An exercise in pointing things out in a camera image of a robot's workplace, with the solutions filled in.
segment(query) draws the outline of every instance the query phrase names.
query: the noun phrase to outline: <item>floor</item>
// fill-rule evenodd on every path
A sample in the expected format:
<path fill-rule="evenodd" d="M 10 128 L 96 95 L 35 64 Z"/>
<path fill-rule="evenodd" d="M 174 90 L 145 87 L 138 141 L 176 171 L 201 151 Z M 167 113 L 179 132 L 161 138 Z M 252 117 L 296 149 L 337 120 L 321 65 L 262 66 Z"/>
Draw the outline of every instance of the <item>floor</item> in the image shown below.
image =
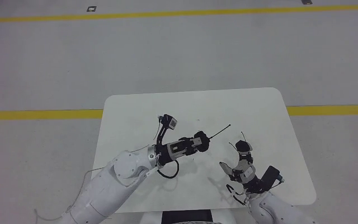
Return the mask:
<path fill-rule="evenodd" d="M 354 0 L 312 0 L 314 6 Z M 0 17 L 301 7 L 300 0 L 0 1 Z M 358 104 L 356 10 L 0 22 L 0 110 L 102 109 L 111 95 L 275 87 L 287 106 Z M 291 116 L 320 223 L 356 223 L 358 116 Z M 0 223 L 59 216 L 100 119 L 0 119 Z M 238 223 L 254 223 L 234 209 Z M 141 213 L 104 223 L 139 223 Z"/>

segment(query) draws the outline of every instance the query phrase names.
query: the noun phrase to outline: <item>table top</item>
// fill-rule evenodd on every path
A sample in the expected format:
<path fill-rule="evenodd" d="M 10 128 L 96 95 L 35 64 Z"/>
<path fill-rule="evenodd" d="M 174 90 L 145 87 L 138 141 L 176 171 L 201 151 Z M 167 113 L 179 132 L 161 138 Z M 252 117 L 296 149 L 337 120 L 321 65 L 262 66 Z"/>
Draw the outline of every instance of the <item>table top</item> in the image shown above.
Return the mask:
<path fill-rule="evenodd" d="M 312 204 L 316 193 L 281 93 L 275 88 L 169 92 L 117 95 L 105 102 L 93 168 L 105 166 L 119 152 L 133 151 L 153 140 L 157 116 L 169 114 L 177 121 L 163 144 L 192 137 L 198 130 L 208 136 L 231 124 L 213 138 L 206 152 L 178 159 L 180 170 L 174 179 L 158 173 L 147 178 L 117 212 L 173 211 L 242 207 L 229 195 L 225 185 L 232 182 L 219 166 L 231 167 L 238 153 L 229 144 L 243 139 L 253 147 L 256 174 L 262 177 L 268 166 L 280 170 L 285 182 L 273 189 L 291 204 Z M 173 175 L 176 164 L 162 170 Z"/>

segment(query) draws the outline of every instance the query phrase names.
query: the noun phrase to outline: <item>yellow stripe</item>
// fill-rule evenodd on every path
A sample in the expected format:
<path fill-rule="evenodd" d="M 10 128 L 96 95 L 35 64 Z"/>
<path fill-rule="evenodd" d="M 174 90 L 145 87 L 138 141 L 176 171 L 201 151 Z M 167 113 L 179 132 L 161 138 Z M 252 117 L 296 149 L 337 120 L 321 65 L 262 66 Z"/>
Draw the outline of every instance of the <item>yellow stripe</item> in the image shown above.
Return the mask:
<path fill-rule="evenodd" d="M 288 106 L 290 116 L 358 115 L 358 105 L 341 106 Z"/>
<path fill-rule="evenodd" d="M 0 120 L 101 119 L 103 110 L 0 111 Z"/>
<path fill-rule="evenodd" d="M 290 116 L 358 115 L 358 105 L 288 106 Z M 101 119 L 103 110 L 0 111 L 0 120 Z"/>
<path fill-rule="evenodd" d="M 86 15 L 58 15 L 58 16 L 34 16 L 34 17 L 8 17 L 0 18 L 0 22 L 36 22 L 58 20 L 104 20 L 110 18 L 142 18 L 142 17 L 168 17 L 168 16 L 207 16 L 230 15 L 252 13 L 289 13 L 289 12 L 323 12 L 358 10 L 358 5 L 347 6 L 305 6 L 293 8 L 239 8 L 231 10 L 193 10 L 172 12 L 137 12 L 115 14 L 86 14 Z"/>

